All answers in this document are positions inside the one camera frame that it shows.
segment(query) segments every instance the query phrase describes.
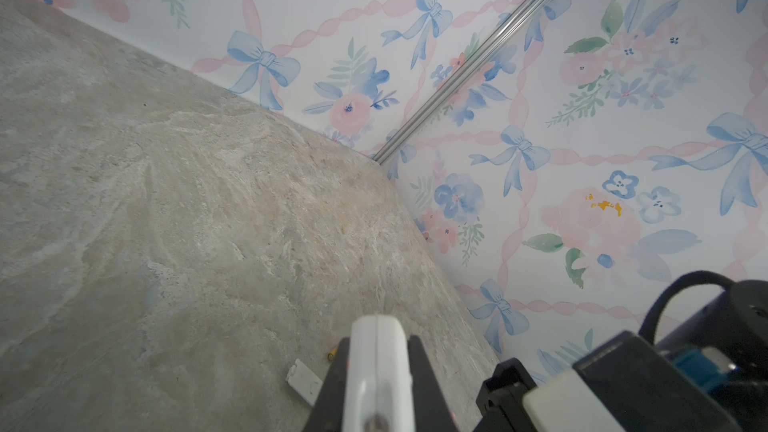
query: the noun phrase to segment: white plastic piece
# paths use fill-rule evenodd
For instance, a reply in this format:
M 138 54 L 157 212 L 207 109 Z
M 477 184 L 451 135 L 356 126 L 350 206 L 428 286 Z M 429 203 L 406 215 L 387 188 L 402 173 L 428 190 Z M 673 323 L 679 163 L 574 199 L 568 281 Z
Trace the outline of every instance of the white plastic piece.
M 322 387 L 322 380 L 310 368 L 297 359 L 288 370 L 286 381 L 299 395 L 314 407 L 317 395 Z
M 379 429 L 414 432 L 412 382 L 400 322 L 387 315 L 356 320 L 350 337 L 342 432 L 363 432 L 366 424 L 376 420 L 386 422 Z
M 524 395 L 523 408 L 536 430 L 541 432 L 624 432 L 624 428 L 573 369 Z

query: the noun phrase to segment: white plastic device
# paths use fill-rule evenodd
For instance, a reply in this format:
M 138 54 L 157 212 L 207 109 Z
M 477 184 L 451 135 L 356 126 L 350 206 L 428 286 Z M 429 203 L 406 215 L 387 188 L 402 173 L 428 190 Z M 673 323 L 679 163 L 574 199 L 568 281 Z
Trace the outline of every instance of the white plastic device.
M 406 333 L 388 315 L 352 324 L 342 432 L 415 432 Z

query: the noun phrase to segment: blue flower center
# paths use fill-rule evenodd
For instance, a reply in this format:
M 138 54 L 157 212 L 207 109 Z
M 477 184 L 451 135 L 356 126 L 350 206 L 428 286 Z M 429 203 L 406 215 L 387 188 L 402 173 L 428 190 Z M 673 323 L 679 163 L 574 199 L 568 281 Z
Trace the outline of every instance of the blue flower center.
M 598 257 L 598 264 L 605 268 L 611 268 L 614 266 L 614 260 L 607 254 L 600 254 Z

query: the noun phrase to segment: silver metal strip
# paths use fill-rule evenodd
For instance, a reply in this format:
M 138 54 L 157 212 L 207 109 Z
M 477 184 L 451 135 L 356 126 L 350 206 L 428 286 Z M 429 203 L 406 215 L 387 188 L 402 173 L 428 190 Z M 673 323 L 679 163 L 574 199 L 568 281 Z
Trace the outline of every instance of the silver metal strip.
M 489 38 L 483 42 L 478 48 L 477 52 L 470 56 L 465 64 L 459 67 L 458 72 L 451 76 L 446 84 L 438 89 L 427 102 L 416 111 L 416 114 L 411 117 L 406 124 L 397 131 L 394 137 L 384 145 L 373 157 L 379 164 L 383 164 L 385 160 L 389 158 L 391 154 L 397 150 L 403 142 L 405 142 L 411 134 L 413 134 L 429 116 L 435 112 L 441 104 L 444 103 L 454 92 L 458 90 L 460 85 L 467 80 L 472 74 L 477 72 L 480 67 L 495 54 L 498 49 L 504 45 L 504 43 L 512 37 L 512 35 L 523 26 L 526 20 L 528 20 L 533 14 L 539 11 L 547 0 L 525 0 L 520 6 L 512 12 L 504 24 L 502 24 L 496 31 L 491 34 Z

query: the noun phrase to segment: wallpapered wall panel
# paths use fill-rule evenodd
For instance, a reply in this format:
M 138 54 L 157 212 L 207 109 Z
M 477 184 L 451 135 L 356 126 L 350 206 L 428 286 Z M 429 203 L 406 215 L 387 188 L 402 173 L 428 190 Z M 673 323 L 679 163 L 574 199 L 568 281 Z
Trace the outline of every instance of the wallpapered wall panel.
M 550 0 L 386 164 L 500 358 L 541 382 L 686 272 L 768 276 L 767 27 L 765 0 Z
M 523 0 L 40 0 L 365 154 Z

